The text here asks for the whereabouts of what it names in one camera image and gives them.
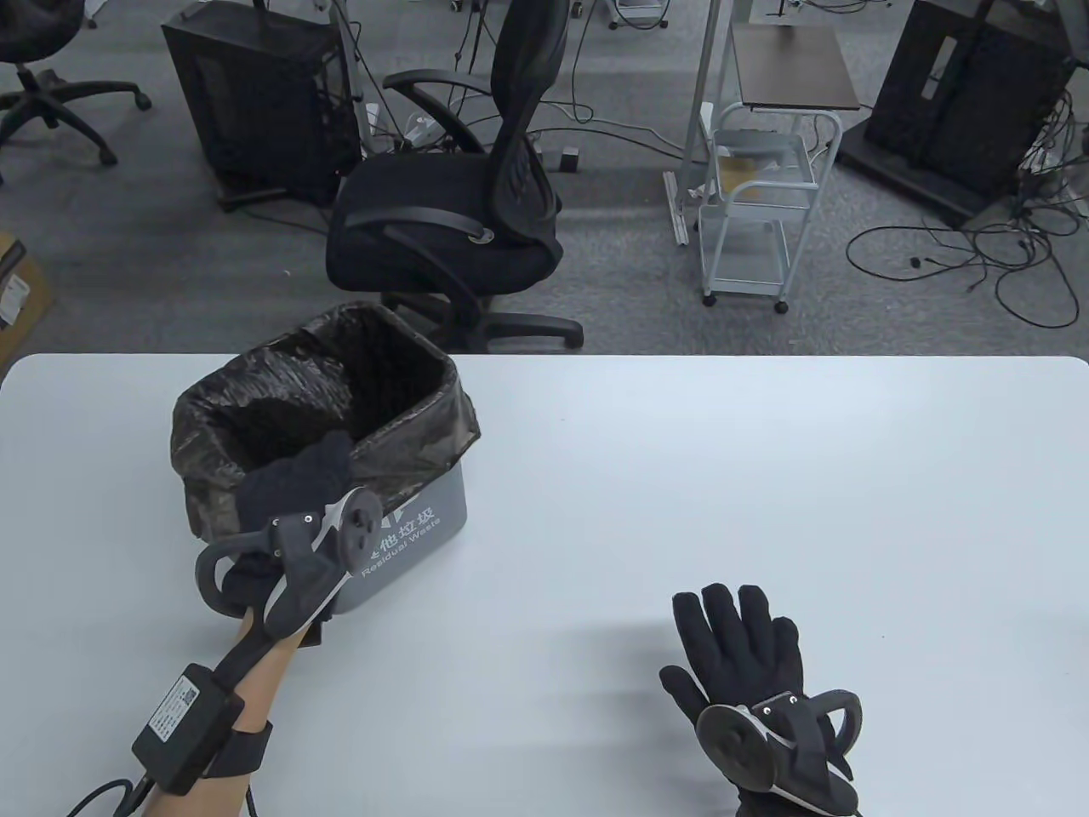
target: office chair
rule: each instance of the office chair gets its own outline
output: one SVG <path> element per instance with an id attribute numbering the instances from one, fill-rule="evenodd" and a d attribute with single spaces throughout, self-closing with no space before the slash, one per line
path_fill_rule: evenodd
<path id="1" fill-rule="evenodd" d="M 52 57 L 72 41 L 83 25 L 84 0 L 0 0 L 0 62 L 15 65 L 23 90 L 0 94 L 0 147 L 27 122 L 40 117 L 52 130 L 61 122 L 75 129 L 98 146 L 102 164 L 117 164 L 118 157 L 106 139 L 79 117 L 66 102 L 99 94 L 132 94 L 136 107 L 151 107 L 140 89 L 132 83 L 90 82 L 66 83 L 52 71 L 35 74 L 24 63 Z"/>
<path id="2" fill-rule="evenodd" d="M 487 352 L 497 338 L 583 345 L 583 327 L 573 320 L 488 312 L 492 296 L 529 289 L 563 257 L 555 240 L 561 203 L 526 129 L 559 75 L 567 13 L 567 0 L 511 0 L 490 85 L 450 71 L 386 77 L 384 87 L 433 117 L 461 150 L 375 156 L 352 171 L 333 207 L 329 279 L 352 292 L 382 293 L 387 306 L 438 324 L 431 338 L 448 351 Z M 503 121 L 490 153 L 417 87 L 424 83 L 494 99 Z"/>

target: black garbage bag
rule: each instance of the black garbage bag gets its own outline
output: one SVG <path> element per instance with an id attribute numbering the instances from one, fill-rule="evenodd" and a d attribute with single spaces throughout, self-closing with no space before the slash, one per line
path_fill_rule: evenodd
<path id="1" fill-rule="evenodd" d="M 247 472 L 329 431 L 354 442 L 354 485 L 387 513 L 449 472 L 480 436 L 452 359 L 389 309 L 346 304 L 238 355 L 174 406 L 170 460 L 189 527 L 238 533 L 234 491 Z"/>

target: wrist strap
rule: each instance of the wrist strap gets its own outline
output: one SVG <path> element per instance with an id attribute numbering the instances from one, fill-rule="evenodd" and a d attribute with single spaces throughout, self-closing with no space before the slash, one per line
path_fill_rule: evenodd
<path id="1" fill-rule="evenodd" d="M 272 734 L 272 724 L 266 723 L 260 732 L 231 732 L 223 748 L 216 755 L 206 778 L 241 778 L 261 768 L 265 747 Z"/>

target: gloved hand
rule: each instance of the gloved hand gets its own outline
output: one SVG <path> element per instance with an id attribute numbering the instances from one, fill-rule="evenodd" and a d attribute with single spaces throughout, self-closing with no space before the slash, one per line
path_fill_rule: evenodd
<path id="1" fill-rule="evenodd" d="M 352 438 L 330 431 L 295 456 L 277 460 L 246 474 L 235 492 L 240 533 L 259 531 L 269 520 L 289 513 L 317 514 L 338 502 L 352 487 Z M 223 576 L 223 595 L 253 609 L 265 606 L 283 569 L 264 553 L 246 553 Z M 331 610 L 316 621 L 328 621 Z"/>
<path id="2" fill-rule="evenodd" d="M 677 633 L 699 684 L 681 667 L 663 667 L 659 673 L 662 687 L 694 727 L 711 704 L 752 706 L 784 692 L 803 694 L 798 629 L 787 618 L 772 620 L 763 590 L 752 585 L 738 589 L 739 615 L 725 586 L 709 585 L 702 596 L 702 607 L 694 593 L 673 597 Z M 832 752 L 835 731 L 828 716 L 821 718 L 820 728 L 831 753 L 829 760 L 852 779 L 846 758 Z M 738 797 L 738 817 L 808 814 L 773 794 L 741 789 Z"/>

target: trash bin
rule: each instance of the trash bin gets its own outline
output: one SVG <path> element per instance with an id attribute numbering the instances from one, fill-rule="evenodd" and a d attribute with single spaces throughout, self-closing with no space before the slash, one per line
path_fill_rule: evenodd
<path id="1" fill-rule="evenodd" d="M 344 429 L 353 486 L 383 504 L 382 538 L 341 590 L 345 612 L 465 524 L 460 460 L 480 436 L 454 362 L 392 312 L 347 304 L 238 355 L 174 406 L 171 464 L 193 533 L 240 533 L 234 491 L 249 471 Z"/>

